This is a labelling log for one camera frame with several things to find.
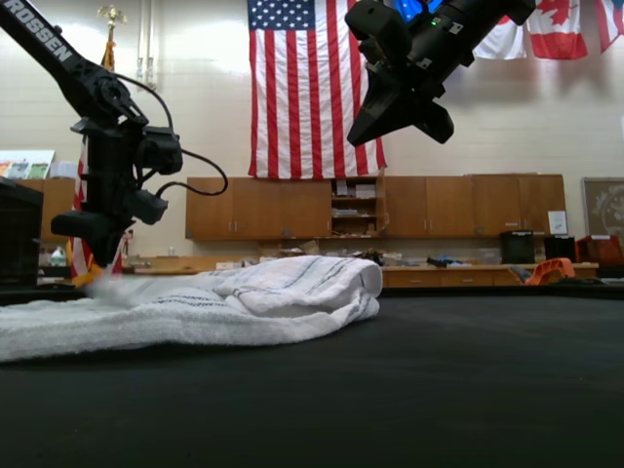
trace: bulletin board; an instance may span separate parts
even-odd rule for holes
[[[589,235],[617,236],[624,246],[624,178],[582,179]]]

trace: black container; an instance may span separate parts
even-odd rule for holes
[[[570,236],[553,236],[544,239],[546,258],[569,258],[576,263],[576,242]]]
[[[535,263],[533,231],[509,231],[500,234],[503,264]]]
[[[0,177],[0,290],[37,285],[43,193]]]

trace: white pipe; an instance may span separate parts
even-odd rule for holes
[[[146,4],[147,0],[140,0],[139,6],[139,16],[138,16],[138,48],[137,48],[137,56],[136,56],[136,78],[138,81],[143,82],[145,75],[143,73],[144,64],[145,64],[145,54],[147,52],[147,45],[145,44],[145,34],[146,34]]]
[[[156,89],[156,73],[154,71],[154,41],[155,41],[155,14],[156,0],[149,0],[149,37],[147,39],[147,85],[152,89]]]

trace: wooden countertop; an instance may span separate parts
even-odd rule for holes
[[[384,272],[393,271],[505,271],[512,265],[471,265],[471,266],[449,266],[447,268],[439,268],[437,266],[384,266],[382,270]],[[537,267],[536,263],[529,265],[517,265],[525,270],[534,270]],[[597,270],[599,268],[598,263],[574,263],[574,269],[576,270]],[[213,269],[199,269],[199,268],[136,268],[135,275],[138,276],[183,276],[183,275],[198,275],[207,271],[214,271]]]
[[[383,271],[501,271],[508,270],[511,266],[520,266],[525,270],[534,270],[537,263],[527,265],[470,265],[470,266],[449,266],[447,268],[439,268],[437,266],[384,266]],[[597,270],[598,263],[574,263],[576,270]]]

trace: flag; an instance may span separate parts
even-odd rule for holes
[[[342,178],[386,166],[346,136],[368,87],[344,17],[356,0],[249,0],[252,163],[261,178]]]
[[[442,3],[442,0],[430,0],[430,2],[425,0],[425,3],[429,3],[430,12],[435,12]],[[405,22],[410,22],[422,13],[422,7],[416,0],[395,0],[395,8],[399,11]]]
[[[596,0],[596,16],[603,52],[615,42],[615,39],[624,35],[623,11],[624,0]]]
[[[587,46],[581,35],[581,0],[536,0],[528,18],[530,42],[540,59],[581,59]]]
[[[101,66],[109,71],[115,69],[115,58],[113,49],[115,43],[109,37],[106,44],[106,52],[102,59]],[[78,177],[74,188],[73,210],[81,211],[82,203],[87,200],[87,182],[82,180],[81,175],[89,171],[88,168],[88,150],[89,139],[86,136],[82,138],[82,147],[80,151],[80,161],[78,163]],[[103,273],[103,270],[96,264],[91,248],[84,239],[72,237],[69,239],[67,247],[67,256],[71,266],[71,278],[74,285],[80,287],[90,284],[94,279]],[[122,258],[121,245],[117,248],[115,259],[106,269],[106,273],[121,274]]]
[[[502,60],[525,58],[527,51],[523,27],[504,17],[475,48],[475,56]]]

